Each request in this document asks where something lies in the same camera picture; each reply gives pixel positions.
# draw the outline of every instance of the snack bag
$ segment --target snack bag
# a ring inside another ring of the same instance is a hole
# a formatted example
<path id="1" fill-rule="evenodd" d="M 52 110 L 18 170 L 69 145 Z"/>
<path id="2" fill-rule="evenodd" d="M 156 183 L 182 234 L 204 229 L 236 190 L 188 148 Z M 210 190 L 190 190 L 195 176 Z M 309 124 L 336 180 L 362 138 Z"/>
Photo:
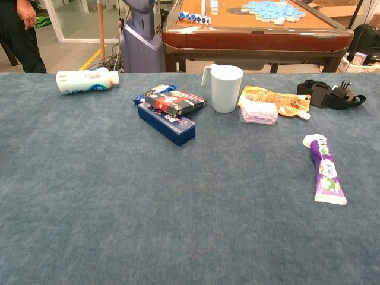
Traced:
<path id="1" fill-rule="evenodd" d="M 297 115 L 305 120 L 310 118 L 308 113 L 310 95 L 275 93 L 264 88 L 246 86 L 240 96 L 238 105 L 241 107 L 247 101 L 275 103 L 278 113 L 283 116 L 293 117 Z"/>

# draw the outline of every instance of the cardboard box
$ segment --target cardboard box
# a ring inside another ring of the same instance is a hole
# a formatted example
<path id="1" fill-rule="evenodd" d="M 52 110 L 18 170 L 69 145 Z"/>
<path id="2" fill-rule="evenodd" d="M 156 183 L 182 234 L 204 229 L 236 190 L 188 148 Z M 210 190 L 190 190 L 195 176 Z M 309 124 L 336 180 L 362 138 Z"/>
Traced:
<path id="1" fill-rule="evenodd" d="M 380 14 L 379 13 L 376 13 L 375 15 L 373 15 L 371 21 L 369 22 L 369 25 L 371 27 L 380 28 Z"/>
<path id="2" fill-rule="evenodd" d="M 356 6 L 324 6 L 322 7 L 321 4 L 319 6 L 321 6 L 319 11 L 322 14 L 326 15 L 327 17 L 332 18 L 334 21 L 342 24 L 345 27 L 347 27 L 350 24 L 352 16 L 356 9 Z M 362 7 L 360 7 L 357 15 L 359 16 L 363 14 L 364 14 L 364 10 Z"/>

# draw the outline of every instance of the bottle cap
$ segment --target bottle cap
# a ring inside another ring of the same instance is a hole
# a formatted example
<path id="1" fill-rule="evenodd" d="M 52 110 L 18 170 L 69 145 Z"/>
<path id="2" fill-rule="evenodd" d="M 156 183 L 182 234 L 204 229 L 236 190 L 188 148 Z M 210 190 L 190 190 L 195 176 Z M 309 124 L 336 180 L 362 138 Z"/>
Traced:
<path id="1" fill-rule="evenodd" d="M 112 84 L 114 85 L 118 85 L 120 83 L 120 80 L 119 80 L 119 73 L 117 71 L 111 71 L 110 72 L 110 78 L 111 78 L 111 82 Z"/>

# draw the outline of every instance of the toothpaste tube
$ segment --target toothpaste tube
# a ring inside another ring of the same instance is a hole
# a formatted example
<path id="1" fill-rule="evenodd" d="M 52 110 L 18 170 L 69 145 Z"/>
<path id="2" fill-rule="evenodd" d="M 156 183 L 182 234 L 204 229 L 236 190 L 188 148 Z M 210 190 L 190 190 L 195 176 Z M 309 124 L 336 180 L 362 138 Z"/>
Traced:
<path id="1" fill-rule="evenodd" d="M 340 186 L 330 144 L 323 135 L 307 135 L 303 145 L 310 148 L 316 170 L 314 201 L 346 205 L 347 200 Z"/>

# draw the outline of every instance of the blue box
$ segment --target blue box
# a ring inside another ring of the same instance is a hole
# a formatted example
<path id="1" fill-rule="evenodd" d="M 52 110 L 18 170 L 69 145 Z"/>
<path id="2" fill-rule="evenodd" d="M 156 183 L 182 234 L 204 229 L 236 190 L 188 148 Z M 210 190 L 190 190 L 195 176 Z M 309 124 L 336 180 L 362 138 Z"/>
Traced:
<path id="1" fill-rule="evenodd" d="M 173 115 L 146 102 L 137 105 L 138 116 L 176 145 L 182 145 L 195 137 L 195 122 L 183 116 Z"/>

